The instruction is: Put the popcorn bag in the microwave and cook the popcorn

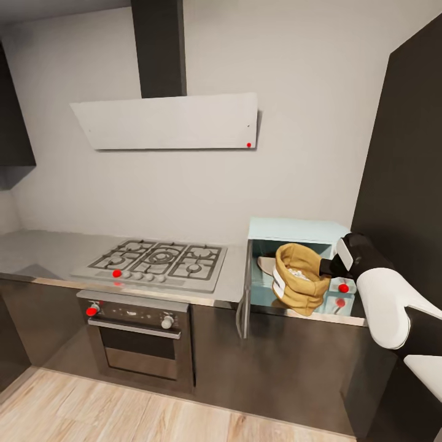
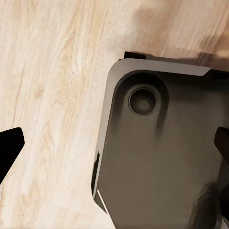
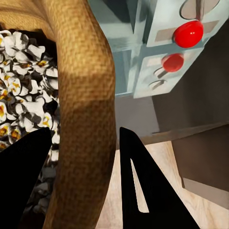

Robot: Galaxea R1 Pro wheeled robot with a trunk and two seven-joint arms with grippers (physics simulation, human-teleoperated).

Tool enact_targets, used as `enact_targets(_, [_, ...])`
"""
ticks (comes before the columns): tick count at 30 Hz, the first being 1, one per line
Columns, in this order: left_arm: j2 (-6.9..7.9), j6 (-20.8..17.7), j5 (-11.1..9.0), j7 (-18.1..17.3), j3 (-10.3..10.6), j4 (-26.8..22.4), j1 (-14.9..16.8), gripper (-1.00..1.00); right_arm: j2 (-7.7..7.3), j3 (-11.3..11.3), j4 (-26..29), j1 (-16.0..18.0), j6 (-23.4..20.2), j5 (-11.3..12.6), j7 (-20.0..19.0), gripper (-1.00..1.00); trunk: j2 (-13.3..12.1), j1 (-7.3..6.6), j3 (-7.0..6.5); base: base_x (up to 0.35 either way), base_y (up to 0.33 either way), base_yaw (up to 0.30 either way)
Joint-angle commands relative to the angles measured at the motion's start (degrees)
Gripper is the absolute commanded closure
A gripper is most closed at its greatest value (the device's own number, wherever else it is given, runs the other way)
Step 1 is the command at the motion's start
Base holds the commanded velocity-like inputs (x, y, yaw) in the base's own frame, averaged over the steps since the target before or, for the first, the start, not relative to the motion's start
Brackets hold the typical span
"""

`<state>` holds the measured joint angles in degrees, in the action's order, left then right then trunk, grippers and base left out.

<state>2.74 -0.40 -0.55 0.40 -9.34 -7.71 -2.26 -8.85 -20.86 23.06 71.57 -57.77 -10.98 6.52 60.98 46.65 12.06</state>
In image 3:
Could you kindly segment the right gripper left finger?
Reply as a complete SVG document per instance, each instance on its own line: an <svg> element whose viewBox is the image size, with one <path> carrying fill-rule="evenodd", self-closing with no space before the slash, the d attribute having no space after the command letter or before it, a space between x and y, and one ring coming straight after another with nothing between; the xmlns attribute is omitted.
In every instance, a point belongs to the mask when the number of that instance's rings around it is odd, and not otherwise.
<svg viewBox="0 0 229 229"><path fill-rule="evenodd" d="M0 152L0 229L17 229L51 145L44 127Z"/></svg>

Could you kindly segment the microwave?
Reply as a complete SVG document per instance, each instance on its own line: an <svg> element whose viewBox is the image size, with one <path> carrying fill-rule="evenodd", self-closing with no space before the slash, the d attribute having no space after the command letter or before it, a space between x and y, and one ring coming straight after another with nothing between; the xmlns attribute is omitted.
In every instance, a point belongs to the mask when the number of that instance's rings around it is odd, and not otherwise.
<svg viewBox="0 0 229 229"><path fill-rule="evenodd" d="M182 48L214 36L229 18L229 0L88 0L111 49L176 43Z"/></svg>

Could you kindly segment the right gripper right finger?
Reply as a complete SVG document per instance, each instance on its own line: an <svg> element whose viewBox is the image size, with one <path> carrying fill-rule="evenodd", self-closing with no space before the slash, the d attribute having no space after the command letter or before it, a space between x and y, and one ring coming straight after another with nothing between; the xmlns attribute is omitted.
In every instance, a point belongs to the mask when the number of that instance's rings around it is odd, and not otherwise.
<svg viewBox="0 0 229 229"><path fill-rule="evenodd" d="M200 229L138 135L120 127L123 229ZM138 210L133 161L149 213Z"/></svg>

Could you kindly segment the popcorn bag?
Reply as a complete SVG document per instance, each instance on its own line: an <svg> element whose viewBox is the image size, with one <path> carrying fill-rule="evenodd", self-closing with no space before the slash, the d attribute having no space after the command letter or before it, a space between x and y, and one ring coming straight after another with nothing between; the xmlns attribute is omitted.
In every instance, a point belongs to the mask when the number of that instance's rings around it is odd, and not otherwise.
<svg viewBox="0 0 229 229"><path fill-rule="evenodd" d="M36 39L58 70L60 144L48 211L45 216L31 209L17 229L95 229L116 152L115 63L108 40L88 0L0 0L4 30ZM51 107L55 115L58 103Z"/></svg>

